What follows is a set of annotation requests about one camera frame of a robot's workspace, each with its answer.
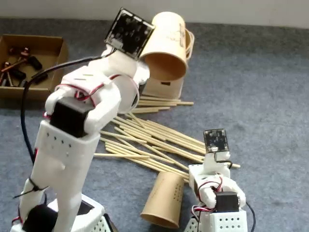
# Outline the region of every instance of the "pile of wooden sticks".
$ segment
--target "pile of wooden sticks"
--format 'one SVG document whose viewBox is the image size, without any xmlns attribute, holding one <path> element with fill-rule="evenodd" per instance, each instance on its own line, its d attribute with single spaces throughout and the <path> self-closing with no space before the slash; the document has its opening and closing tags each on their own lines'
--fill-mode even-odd
<svg viewBox="0 0 309 232">
<path fill-rule="evenodd" d="M 194 102 L 181 101 L 180 99 L 166 99 L 141 96 L 138 103 L 138 108 L 135 108 L 132 112 L 135 114 L 154 113 L 160 110 L 169 110 L 173 106 L 177 105 L 193 105 Z"/>
<path fill-rule="evenodd" d="M 120 157 L 146 166 L 158 172 L 173 172 L 181 175 L 185 182 L 189 181 L 188 167 L 171 158 L 164 152 L 177 154 L 189 159 L 194 164 L 203 163 L 205 144 L 176 130 L 136 117 L 132 113 L 127 118 L 116 117 L 112 120 L 119 133 L 101 131 L 106 151 L 110 154 L 96 153 L 95 157 Z M 107 139 L 111 136 L 119 142 Z M 140 150 L 130 142 L 136 142 L 147 148 L 149 152 Z"/>
</svg>

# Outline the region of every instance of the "white wall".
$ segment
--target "white wall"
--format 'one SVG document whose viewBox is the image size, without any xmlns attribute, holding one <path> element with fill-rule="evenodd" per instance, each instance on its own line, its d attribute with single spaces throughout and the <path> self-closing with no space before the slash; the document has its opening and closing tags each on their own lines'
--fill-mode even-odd
<svg viewBox="0 0 309 232">
<path fill-rule="evenodd" d="M 309 28 L 309 0 L 0 0 L 1 17 L 113 19 L 121 6 L 151 19 L 173 11 L 187 22 Z"/>
</svg>

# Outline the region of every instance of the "circuit board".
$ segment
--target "circuit board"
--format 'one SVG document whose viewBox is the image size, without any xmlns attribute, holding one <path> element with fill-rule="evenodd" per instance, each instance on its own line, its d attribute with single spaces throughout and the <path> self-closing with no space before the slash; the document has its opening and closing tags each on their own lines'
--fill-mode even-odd
<svg viewBox="0 0 309 232">
<path fill-rule="evenodd" d="M 154 29 L 152 24 L 121 8 L 105 38 L 105 43 L 133 59 L 138 59 Z"/>
<path fill-rule="evenodd" d="M 214 148 L 217 148 L 216 152 L 228 151 L 225 129 L 205 130 L 204 141 L 206 153 L 212 153 Z"/>
</svg>

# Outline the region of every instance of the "cardboard box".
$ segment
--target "cardboard box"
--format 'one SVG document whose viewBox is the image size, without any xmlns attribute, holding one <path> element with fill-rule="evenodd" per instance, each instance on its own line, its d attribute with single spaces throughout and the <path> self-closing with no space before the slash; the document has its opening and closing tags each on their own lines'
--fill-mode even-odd
<svg viewBox="0 0 309 232">
<path fill-rule="evenodd" d="M 43 69 L 47 69 L 56 64 L 63 63 L 68 59 L 68 50 L 63 38 L 50 36 L 28 36 L 28 35 L 3 35 L 0 37 L 0 64 L 8 61 L 14 63 L 18 55 L 9 54 L 11 47 L 29 47 L 30 54 L 35 56 L 42 64 Z M 22 64 L 18 70 L 26 73 L 26 80 L 36 74 L 31 65 Z M 28 92 L 28 99 L 41 100 L 47 99 L 49 94 L 54 91 L 56 85 L 61 82 L 63 70 L 57 70 L 48 74 L 48 78 L 39 84 L 33 84 Z M 14 85 L 18 85 L 19 80 L 12 77 Z M 0 87 L 0 98 L 20 99 L 23 94 L 23 88 L 20 87 Z"/>
</svg>

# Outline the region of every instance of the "tipped-over paper cup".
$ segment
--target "tipped-over paper cup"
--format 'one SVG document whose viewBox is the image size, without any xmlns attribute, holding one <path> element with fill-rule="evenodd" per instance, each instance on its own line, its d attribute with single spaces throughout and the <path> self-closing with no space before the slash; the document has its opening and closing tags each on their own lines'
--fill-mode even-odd
<svg viewBox="0 0 309 232">
<path fill-rule="evenodd" d="M 182 78 L 187 70 L 183 18 L 176 13 L 161 12 L 152 24 L 155 29 L 140 56 L 149 66 L 150 77 L 160 81 Z"/>
<path fill-rule="evenodd" d="M 140 216 L 152 224 L 179 228 L 183 199 L 183 178 L 175 173 L 159 173 Z"/>
</svg>

